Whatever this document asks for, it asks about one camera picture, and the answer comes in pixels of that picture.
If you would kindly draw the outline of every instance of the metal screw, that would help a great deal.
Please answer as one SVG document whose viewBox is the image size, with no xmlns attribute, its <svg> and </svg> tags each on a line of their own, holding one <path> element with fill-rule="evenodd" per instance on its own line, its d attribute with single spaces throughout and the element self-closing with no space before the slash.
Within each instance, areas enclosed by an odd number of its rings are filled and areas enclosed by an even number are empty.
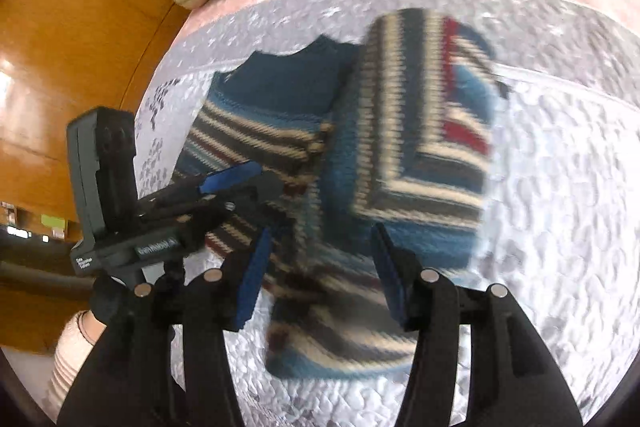
<svg viewBox="0 0 640 427">
<path fill-rule="evenodd" d="M 204 280 L 207 282 L 218 282 L 222 279 L 222 270 L 219 268 L 212 268 L 204 272 Z"/>
<path fill-rule="evenodd" d="M 509 294 L 509 290 L 501 284 L 494 284 L 493 286 L 491 286 L 491 293 L 494 294 L 498 299 L 502 299 Z"/>
<path fill-rule="evenodd" d="M 432 270 L 431 268 L 427 268 L 426 270 L 422 270 L 420 272 L 420 279 L 425 282 L 437 282 L 440 278 L 440 274 L 436 272 L 436 270 Z"/>
<path fill-rule="evenodd" d="M 133 293 L 135 293 L 136 297 L 146 297 L 151 293 L 151 290 L 152 286 L 148 282 L 143 282 L 133 288 Z"/>
</svg>

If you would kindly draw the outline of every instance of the orange wooden wall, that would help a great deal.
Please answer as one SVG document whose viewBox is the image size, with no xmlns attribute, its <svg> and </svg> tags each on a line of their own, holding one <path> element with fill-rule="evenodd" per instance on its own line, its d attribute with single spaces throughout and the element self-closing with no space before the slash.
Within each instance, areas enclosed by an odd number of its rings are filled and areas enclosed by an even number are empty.
<svg viewBox="0 0 640 427">
<path fill-rule="evenodd" d="M 186 17 L 171 0 L 0 0 L 0 200 L 75 219 L 66 124 L 135 111 Z"/>
</svg>

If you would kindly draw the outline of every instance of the person's arm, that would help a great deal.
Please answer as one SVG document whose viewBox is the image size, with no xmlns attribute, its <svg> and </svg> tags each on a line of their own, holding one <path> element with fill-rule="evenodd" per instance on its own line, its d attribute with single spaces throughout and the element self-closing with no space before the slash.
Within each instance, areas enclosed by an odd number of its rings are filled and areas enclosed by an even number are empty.
<svg viewBox="0 0 640 427">
<path fill-rule="evenodd" d="M 74 315 L 62 331 L 44 400 L 45 412 L 53 421 L 58 418 L 66 394 L 105 327 L 91 311 L 87 311 Z"/>
</svg>

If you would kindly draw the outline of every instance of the white sleeve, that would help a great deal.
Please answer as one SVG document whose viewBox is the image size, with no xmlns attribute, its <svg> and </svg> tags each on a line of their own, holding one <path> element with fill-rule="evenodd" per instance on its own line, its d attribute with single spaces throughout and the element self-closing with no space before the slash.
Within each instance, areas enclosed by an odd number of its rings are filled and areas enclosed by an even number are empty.
<svg viewBox="0 0 640 427">
<path fill-rule="evenodd" d="M 82 328 L 82 316 L 85 313 L 78 312 L 71 318 L 56 346 L 53 374 L 43 404 L 45 412 L 53 421 L 57 420 L 66 393 L 69 392 L 78 371 L 94 347 Z"/>
</svg>

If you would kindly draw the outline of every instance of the silver quilted blanket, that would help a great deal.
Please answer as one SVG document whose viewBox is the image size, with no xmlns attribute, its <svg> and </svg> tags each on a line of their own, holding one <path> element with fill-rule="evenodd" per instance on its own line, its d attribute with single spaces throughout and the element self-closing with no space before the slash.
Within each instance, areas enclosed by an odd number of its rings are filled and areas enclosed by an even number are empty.
<svg viewBox="0 0 640 427">
<path fill-rule="evenodd" d="M 316 1 L 279 0 L 276 9 L 264 3 L 232 16 L 246 23 L 240 26 L 246 31 L 236 27 L 231 34 L 229 21 L 221 20 L 174 44 L 136 120 L 140 193 L 168 182 L 210 73 L 239 64 L 253 49 L 291 52 L 320 32 L 358 41 L 367 20 L 402 6 L 440 8 L 471 23 L 496 44 L 496 73 L 513 94 L 498 108 L 481 247 L 467 285 L 484 289 L 502 282 L 513 291 L 587 420 L 620 382 L 640 344 L 640 109 L 630 73 L 638 38 L 561 0 L 449 0 L 446 8 L 444 0 Z M 366 6 L 366 16 L 340 11 L 353 2 Z M 326 4 L 334 9 L 327 11 Z M 517 5 L 526 6 L 528 20 L 514 15 Z M 316 17 L 315 33 L 301 29 L 292 36 L 292 16 L 282 13 Z M 261 19 L 269 17 L 279 19 L 271 25 Z M 580 31 L 585 28 L 591 32 L 586 36 Z M 188 277 L 195 277 L 219 260 L 199 252 L 185 264 Z M 262 293 L 244 330 L 226 336 L 247 425 L 393 425 L 406 375 L 281 381 L 267 374 L 262 356 L 270 306 Z M 184 378 L 180 339 L 172 356 L 178 381 Z M 468 331 L 462 330 L 452 423 L 465 415 L 469 362 Z"/>
</svg>

